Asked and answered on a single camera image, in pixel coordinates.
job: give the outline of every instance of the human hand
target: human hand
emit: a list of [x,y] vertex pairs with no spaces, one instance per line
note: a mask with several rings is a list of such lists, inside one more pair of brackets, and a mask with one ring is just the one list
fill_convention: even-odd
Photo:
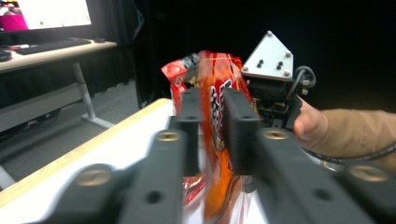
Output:
[[328,129],[326,116],[309,105],[303,99],[300,115],[294,121],[293,131],[299,142],[306,148],[312,148],[319,143]]

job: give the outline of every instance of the desk leg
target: desk leg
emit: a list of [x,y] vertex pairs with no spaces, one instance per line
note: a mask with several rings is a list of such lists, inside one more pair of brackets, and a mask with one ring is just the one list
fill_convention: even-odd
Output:
[[81,67],[79,66],[79,63],[73,63],[73,69],[78,83],[79,94],[81,95],[82,101],[84,102],[85,105],[85,110],[87,111],[87,114],[82,117],[87,121],[90,121],[94,124],[97,124],[105,128],[111,128],[112,126],[114,126],[113,123],[110,123],[108,121],[96,117],[95,111],[93,110],[91,97],[90,94],[88,93],[88,88],[85,83],[84,76],[82,75]]
[[15,184],[15,180],[0,166],[0,189],[6,189],[13,184]]

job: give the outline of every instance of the black curtain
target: black curtain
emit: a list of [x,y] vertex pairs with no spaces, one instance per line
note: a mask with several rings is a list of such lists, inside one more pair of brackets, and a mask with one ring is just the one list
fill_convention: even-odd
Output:
[[202,49],[245,61],[271,30],[295,67],[316,73],[317,86],[305,97],[312,105],[396,112],[395,1],[136,1],[148,18],[146,50],[154,51],[159,95],[169,90],[164,64]]

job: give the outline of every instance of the keyboard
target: keyboard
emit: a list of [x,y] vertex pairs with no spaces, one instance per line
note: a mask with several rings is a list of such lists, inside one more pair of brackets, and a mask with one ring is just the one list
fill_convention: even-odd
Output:
[[28,54],[40,53],[40,52],[45,52],[45,51],[54,50],[54,49],[66,49],[66,48],[71,48],[71,47],[80,46],[80,45],[87,45],[87,44],[91,44],[91,40],[80,39],[80,38],[70,38],[70,39],[61,40],[61,41],[40,44],[40,45],[32,46],[29,48],[15,49],[15,52],[17,52],[21,55],[28,55]]

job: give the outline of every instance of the white table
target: white table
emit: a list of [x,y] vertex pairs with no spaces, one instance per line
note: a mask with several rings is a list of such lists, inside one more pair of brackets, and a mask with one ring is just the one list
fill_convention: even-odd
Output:
[[[153,134],[165,129],[172,114],[173,104],[170,100],[157,100],[0,192],[1,221],[11,224],[43,218],[50,213],[54,202],[74,174],[83,167],[100,162],[110,164],[114,169],[124,169],[141,160],[148,154]],[[247,223],[266,223],[261,210],[260,199],[254,194]],[[189,213],[184,217],[184,222],[200,223],[200,212],[196,210]]]

